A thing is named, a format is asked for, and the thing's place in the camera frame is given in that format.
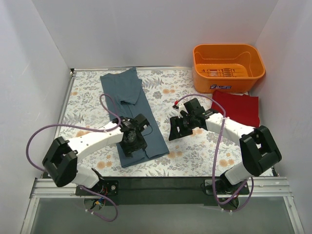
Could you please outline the blue-grey t-shirt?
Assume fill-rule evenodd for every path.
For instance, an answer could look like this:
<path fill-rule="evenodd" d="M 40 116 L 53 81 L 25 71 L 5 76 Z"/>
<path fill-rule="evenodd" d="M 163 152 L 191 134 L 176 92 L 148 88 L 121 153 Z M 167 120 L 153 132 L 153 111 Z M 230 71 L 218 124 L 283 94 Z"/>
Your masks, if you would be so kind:
<path fill-rule="evenodd" d="M 122 117 L 135 118 L 142 114 L 147 118 L 152 131 L 143 131 L 147 143 L 145 150 L 140 149 L 126 157 L 121 146 L 117 144 L 122 168 L 137 165 L 169 153 L 169 149 L 154 118 L 148 100 L 142 88 L 142 80 L 137 76 L 136 68 L 119 74 L 106 74 L 100 77 L 103 92 L 112 99 L 106 98 L 107 108 Z"/>

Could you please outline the aluminium frame rail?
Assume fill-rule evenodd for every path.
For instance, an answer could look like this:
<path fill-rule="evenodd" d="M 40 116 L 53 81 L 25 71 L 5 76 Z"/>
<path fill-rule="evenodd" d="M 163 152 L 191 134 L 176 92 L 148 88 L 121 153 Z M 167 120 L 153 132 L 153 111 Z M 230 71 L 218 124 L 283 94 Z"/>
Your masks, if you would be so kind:
<path fill-rule="evenodd" d="M 116 222 L 101 221 L 85 214 L 94 196 L 77 195 L 78 187 L 56 187 L 47 174 L 34 182 L 23 233 L 158 234 L 301 234 L 303 228 L 285 177 L 274 170 L 248 182 L 230 207 L 242 211 L 229 214 L 217 206 L 203 204 L 118 205 Z"/>

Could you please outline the orange plastic basket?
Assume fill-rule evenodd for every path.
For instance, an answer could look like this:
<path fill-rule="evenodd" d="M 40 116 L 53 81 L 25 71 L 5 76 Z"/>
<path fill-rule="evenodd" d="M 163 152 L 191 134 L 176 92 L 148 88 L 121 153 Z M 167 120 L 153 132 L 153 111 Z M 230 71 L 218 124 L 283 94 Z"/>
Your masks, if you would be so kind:
<path fill-rule="evenodd" d="M 193 49 L 192 77 L 199 93 L 246 93 L 265 75 L 256 48 L 248 44 L 201 44 Z"/>

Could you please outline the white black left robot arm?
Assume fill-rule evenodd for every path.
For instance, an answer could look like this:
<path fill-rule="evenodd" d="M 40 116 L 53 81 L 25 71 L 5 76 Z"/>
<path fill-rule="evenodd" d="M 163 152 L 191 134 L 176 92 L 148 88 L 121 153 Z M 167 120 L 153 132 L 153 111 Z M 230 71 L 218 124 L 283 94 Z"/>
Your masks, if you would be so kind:
<path fill-rule="evenodd" d="M 119 144 L 126 156 L 147 148 L 142 135 L 150 126 L 147 118 L 139 114 L 135 118 L 118 117 L 98 132 L 92 132 L 71 139 L 58 137 L 53 140 L 42 164 L 57 187 L 70 183 L 100 192 L 104 178 L 95 169 L 80 167 L 78 164 L 94 152 Z"/>

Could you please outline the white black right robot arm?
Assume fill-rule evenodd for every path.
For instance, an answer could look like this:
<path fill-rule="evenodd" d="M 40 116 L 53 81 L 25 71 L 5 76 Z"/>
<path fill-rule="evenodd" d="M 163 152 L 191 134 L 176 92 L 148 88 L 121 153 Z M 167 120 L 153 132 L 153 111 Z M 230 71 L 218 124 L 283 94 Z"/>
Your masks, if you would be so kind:
<path fill-rule="evenodd" d="M 181 106 L 175 103 L 173 108 L 178 111 L 178 116 L 170 118 L 170 141 L 192 135 L 193 129 L 200 128 L 218 133 L 240 147 L 241 163 L 222 173 L 210 185 L 213 191 L 232 192 L 246 179 L 263 174 L 282 159 L 270 130 L 265 126 L 246 126 L 225 118 L 214 109 L 205 110 L 197 98 Z"/>

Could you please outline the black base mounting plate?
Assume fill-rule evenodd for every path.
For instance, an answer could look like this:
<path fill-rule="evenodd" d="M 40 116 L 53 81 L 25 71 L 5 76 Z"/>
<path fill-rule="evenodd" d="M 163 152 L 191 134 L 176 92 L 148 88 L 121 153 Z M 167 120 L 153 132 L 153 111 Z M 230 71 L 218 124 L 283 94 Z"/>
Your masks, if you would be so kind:
<path fill-rule="evenodd" d="M 210 177 L 106 177 L 94 192 L 117 205 L 203 204 L 217 206 L 204 188 Z"/>

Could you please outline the floral patterned table mat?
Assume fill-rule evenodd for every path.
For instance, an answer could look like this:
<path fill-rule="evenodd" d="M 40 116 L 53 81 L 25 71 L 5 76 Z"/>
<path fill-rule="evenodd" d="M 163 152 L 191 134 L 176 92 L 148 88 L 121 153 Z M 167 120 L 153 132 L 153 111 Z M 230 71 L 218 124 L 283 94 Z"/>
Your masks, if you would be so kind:
<path fill-rule="evenodd" d="M 65 139 L 80 137 L 87 128 L 101 128 L 109 122 L 109 114 L 102 107 L 99 96 L 103 92 L 100 77 L 105 71 L 76 71 L 68 101 L 65 105 L 58 134 Z M 168 139 L 170 117 L 176 115 L 173 103 L 195 96 L 192 71 L 189 68 L 152 68 L 137 70 L 142 87 L 158 127 Z M 81 166 L 94 168 L 103 176 L 211 176 L 220 175 L 241 161 L 239 146 L 218 134 L 194 129 L 193 134 L 167 141 L 169 153 L 160 158 L 122 168 L 115 145 L 105 147 L 89 156 Z"/>

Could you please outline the red folded t-shirt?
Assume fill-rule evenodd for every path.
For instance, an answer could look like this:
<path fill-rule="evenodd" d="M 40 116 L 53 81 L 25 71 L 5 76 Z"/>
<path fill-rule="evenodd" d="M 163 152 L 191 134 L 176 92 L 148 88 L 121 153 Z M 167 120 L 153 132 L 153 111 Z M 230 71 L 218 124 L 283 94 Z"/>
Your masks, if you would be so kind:
<path fill-rule="evenodd" d="M 259 97 L 215 91 L 212 98 L 225 109 L 230 119 L 255 128 L 260 126 Z"/>

